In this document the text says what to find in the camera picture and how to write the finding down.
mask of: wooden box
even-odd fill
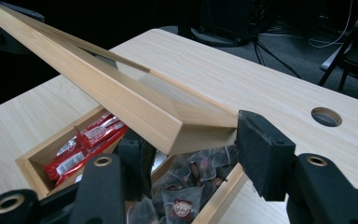
[[[39,200],[48,197],[60,189],[68,187],[75,183],[76,177],[82,174],[83,170],[77,171],[73,176],[65,180],[57,188],[53,188],[52,183],[45,174],[43,167],[50,162],[56,155],[59,148],[72,138],[77,130],[82,130],[91,124],[94,120],[106,112],[102,106],[97,106],[82,118],[68,125],[58,133],[52,135],[45,142],[39,144],[27,153],[16,159],[23,175],[27,179],[31,188],[38,194]],[[116,146],[115,142],[106,151],[111,152]],[[152,180],[155,182],[162,177],[171,167],[174,156],[168,157],[152,174]],[[247,177],[243,174],[243,170],[239,164],[232,170],[211,200],[203,207],[198,217],[193,223],[210,223],[216,222],[224,214],[236,194],[239,192]]]

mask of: dark background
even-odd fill
[[[229,1],[233,1],[232,5],[236,6],[244,0]],[[338,0],[329,0],[327,3],[322,0],[271,1],[280,1],[277,10],[287,16],[289,21],[293,21],[294,26],[302,28],[304,34],[312,29],[321,14],[327,14],[331,17],[331,22],[342,26],[343,20],[339,13],[345,12],[336,8],[336,4],[340,2]],[[188,30],[190,27],[200,27],[201,0],[5,2],[36,11],[45,17],[46,24],[104,49],[111,49],[152,28],[177,25],[182,30]],[[13,54],[0,51],[0,104],[57,75],[53,68],[33,53]]]

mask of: light wood tabletop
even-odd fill
[[[358,188],[358,100],[159,29],[111,51],[231,114],[263,115],[296,143],[297,155],[329,158]],[[98,105],[64,76],[0,105],[0,193],[29,188],[15,160]],[[342,123],[319,124],[311,116],[318,107]],[[220,223],[288,223],[285,203],[264,202],[251,181],[226,207]]]

